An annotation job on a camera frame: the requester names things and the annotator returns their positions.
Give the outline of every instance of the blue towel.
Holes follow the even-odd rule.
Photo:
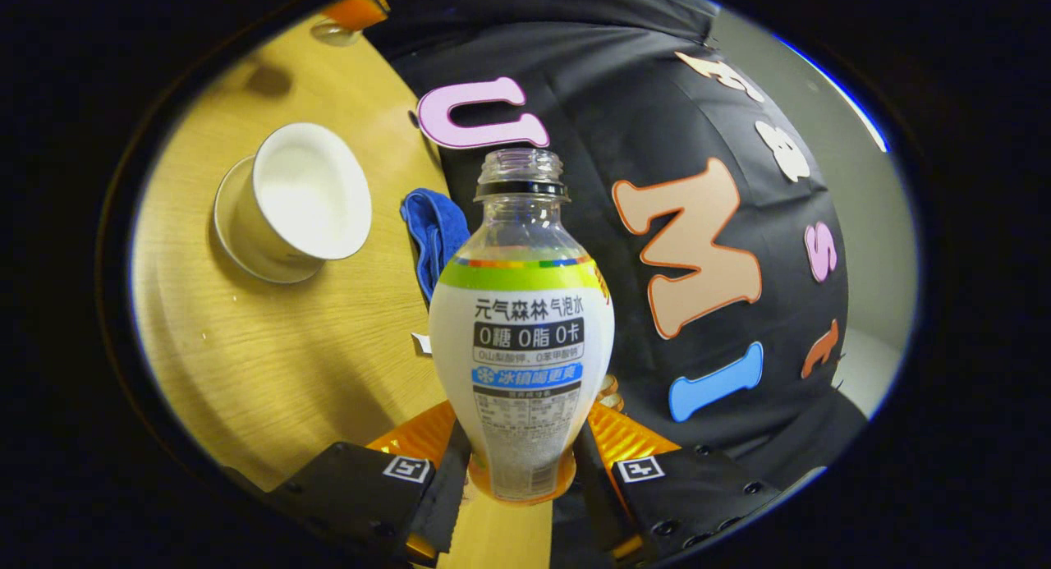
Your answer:
[[[423,187],[405,197],[401,218],[409,224],[409,233],[419,247],[416,278],[430,302],[441,270],[471,237],[467,219],[452,200]]]

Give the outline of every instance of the white cup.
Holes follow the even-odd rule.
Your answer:
[[[372,203],[347,144],[318,124],[294,123],[230,169],[214,217],[223,246],[243,269],[287,284],[360,249]]]

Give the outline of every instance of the bottle label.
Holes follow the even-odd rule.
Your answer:
[[[609,365],[613,304],[601,273],[588,257],[454,259],[439,288],[431,337],[446,349],[436,364],[458,374],[442,383],[457,411],[474,413],[460,421],[476,450],[485,445],[493,493],[551,493]]]

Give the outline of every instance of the barcode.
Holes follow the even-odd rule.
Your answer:
[[[531,491],[547,491],[551,489],[551,480],[555,475],[555,467],[558,466],[558,462],[555,464],[550,464],[547,467],[538,468],[533,471],[533,480],[530,484]]]

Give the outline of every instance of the black fabric backdrop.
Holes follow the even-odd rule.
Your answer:
[[[620,381],[624,413],[679,444],[726,449],[781,487],[831,463],[865,423],[830,386],[847,323],[842,232],[818,164],[775,101],[765,94],[765,102],[751,101],[674,55],[723,60],[703,44],[715,5],[553,0],[541,6],[539,0],[500,0],[507,7],[497,9],[494,0],[485,5],[389,1],[390,19],[366,35],[417,96],[507,76],[526,92],[523,107],[466,105],[453,109],[453,119],[481,125],[529,111],[548,128],[549,149],[562,158],[562,179],[573,198],[562,222],[596,259],[613,296],[617,333],[611,371]],[[634,13],[625,14],[625,7]],[[427,45],[414,45],[413,35],[425,26]],[[799,143],[808,179],[791,183],[782,175],[756,131],[757,120],[784,128]],[[474,190],[492,149],[440,150],[450,195],[471,229],[480,224]],[[611,188],[622,179],[644,186],[694,176],[710,157],[729,168],[741,196],[717,243],[756,256],[762,296],[754,304],[742,301],[710,312],[664,340],[654,327],[646,287],[656,273],[677,278],[686,271],[645,265],[639,252],[672,217],[656,219],[646,235],[632,235],[620,222]],[[811,277],[803,245],[805,227],[818,221],[829,225],[840,259],[822,284]],[[840,343],[827,364],[801,380],[810,346],[832,319],[840,325]],[[672,420],[673,381],[715,371],[743,357],[755,341],[764,349],[758,387],[717,401],[684,423]]]

